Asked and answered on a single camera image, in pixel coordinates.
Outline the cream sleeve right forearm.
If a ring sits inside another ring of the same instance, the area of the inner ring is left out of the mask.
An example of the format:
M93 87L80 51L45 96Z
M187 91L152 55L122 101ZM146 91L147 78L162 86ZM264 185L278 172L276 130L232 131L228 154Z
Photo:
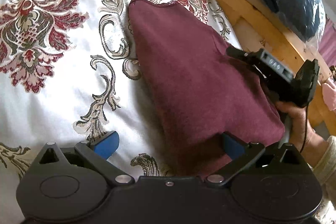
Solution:
M336 145L335 136L327 139L328 147L318 164L313 168L313 173L322 186L323 196L335 207L336 199Z

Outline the person's right hand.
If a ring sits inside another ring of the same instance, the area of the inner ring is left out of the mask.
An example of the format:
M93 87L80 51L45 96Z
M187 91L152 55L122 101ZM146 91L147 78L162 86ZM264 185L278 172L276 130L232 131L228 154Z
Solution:
M301 153L305 161L315 167L326 152L328 143L311 127L307 111L290 102L276 102L276 108L292 119L289 142Z

